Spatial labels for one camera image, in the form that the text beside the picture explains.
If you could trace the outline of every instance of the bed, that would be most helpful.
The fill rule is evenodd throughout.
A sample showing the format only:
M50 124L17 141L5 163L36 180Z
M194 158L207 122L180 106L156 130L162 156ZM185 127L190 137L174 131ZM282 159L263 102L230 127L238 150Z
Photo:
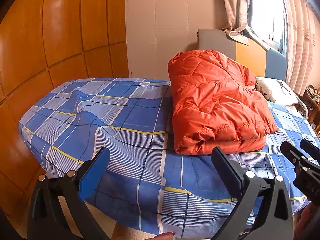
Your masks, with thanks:
M260 177L282 175L295 213L308 200L292 184L293 166L279 146L287 140L299 149L302 138L318 147L320 143L297 111L268 105L278 131L267 136L263 150L228 157ZM152 234L175 231L176 237L211 238L236 199L230 199L210 156L174 152L171 116L167 81L82 79L66 82L38 101L20 120L19 131L51 177L77 170L106 146L110 164L86 201L117 222ZM260 201L256 201L248 227Z

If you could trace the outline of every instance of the white pillowcase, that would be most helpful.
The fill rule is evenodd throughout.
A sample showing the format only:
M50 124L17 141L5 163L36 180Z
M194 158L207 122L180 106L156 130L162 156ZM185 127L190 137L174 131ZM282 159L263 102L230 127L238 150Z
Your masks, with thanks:
M256 89L264 95L266 100L273 103L282 106L298 104L295 93L282 80L256 77Z

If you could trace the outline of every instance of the human hand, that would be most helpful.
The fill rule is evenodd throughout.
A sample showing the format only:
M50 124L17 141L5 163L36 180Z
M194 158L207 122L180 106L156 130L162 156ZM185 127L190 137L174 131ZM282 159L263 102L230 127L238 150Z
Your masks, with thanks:
M173 237L174 237L175 234L176 234L175 232L166 232L166 233L157 235L154 238L149 238L149 239L146 239L146 240L152 240L152 239L155 239L155 240L173 240Z

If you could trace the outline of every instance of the patterned curtain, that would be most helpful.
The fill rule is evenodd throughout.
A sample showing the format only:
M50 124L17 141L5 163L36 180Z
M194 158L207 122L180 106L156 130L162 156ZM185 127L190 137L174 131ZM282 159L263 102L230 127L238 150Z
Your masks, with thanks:
M223 29L235 41L249 45L248 38L241 35L247 26L249 0L224 0L228 25Z
M286 83L303 95L315 52L315 15L305 0L284 0L288 22L288 69Z

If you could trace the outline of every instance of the orange down comforter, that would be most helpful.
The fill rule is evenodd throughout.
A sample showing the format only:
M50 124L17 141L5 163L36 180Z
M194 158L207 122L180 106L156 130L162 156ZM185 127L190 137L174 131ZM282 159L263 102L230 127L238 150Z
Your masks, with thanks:
M171 80L174 149L179 154L261 150L277 131L255 75L214 50L176 55L168 63Z

